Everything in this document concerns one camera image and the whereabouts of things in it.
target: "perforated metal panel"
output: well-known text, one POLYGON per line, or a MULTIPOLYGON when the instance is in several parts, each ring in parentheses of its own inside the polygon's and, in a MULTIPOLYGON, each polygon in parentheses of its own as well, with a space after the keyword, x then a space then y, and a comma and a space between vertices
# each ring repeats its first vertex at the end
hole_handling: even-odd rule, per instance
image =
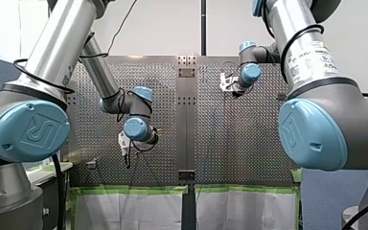
MULTIPOLYGON (((279 66, 263 65, 254 89, 232 99, 219 89, 221 64, 222 59, 205 58, 198 65, 196 183, 291 184, 290 170, 296 166, 277 131, 282 103, 276 97, 288 92, 279 66)), ((224 67, 227 74, 236 69, 224 67)))
POLYGON ((100 96, 83 66, 76 69, 74 128, 79 164, 72 171, 73 186, 93 184, 176 185, 175 59, 155 62, 112 57, 108 64, 116 82, 126 90, 142 85, 151 88, 155 98, 151 124, 158 128, 160 141, 150 152, 135 155, 127 170, 118 145, 118 134, 126 119, 117 123, 116 115, 100 111, 100 96), (96 170, 85 163, 98 158, 96 170))
MULTIPOLYGON (((74 76, 77 93, 70 100, 74 128, 70 159, 78 163, 72 171, 72 185, 176 185, 178 168, 193 169, 189 159, 195 159, 196 183, 292 184, 290 170, 296 166, 284 153, 277 131, 282 102, 276 97, 288 92, 279 67, 263 65, 264 74, 253 91, 235 100, 219 89, 225 60, 237 61, 235 57, 198 57, 195 78, 185 79, 178 76, 177 57, 107 59, 121 87, 145 85, 155 95, 151 123, 159 129, 160 142, 151 152, 133 155, 130 170, 117 140, 123 122, 118 124, 116 115, 100 111, 99 94, 84 68, 78 66, 74 76), (184 110, 184 115, 177 112, 184 103, 183 92, 195 108, 184 110), (181 105, 177 105, 180 96, 181 105), (194 115, 194 119, 185 119, 194 115), (188 124, 193 120, 194 126, 188 124), (177 147, 182 141, 187 142, 184 152, 177 147), (97 169, 88 170, 85 163, 95 158, 99 158, 97 169)), ((225 65, 224 70, 231 73, 236 66, 225 65)))

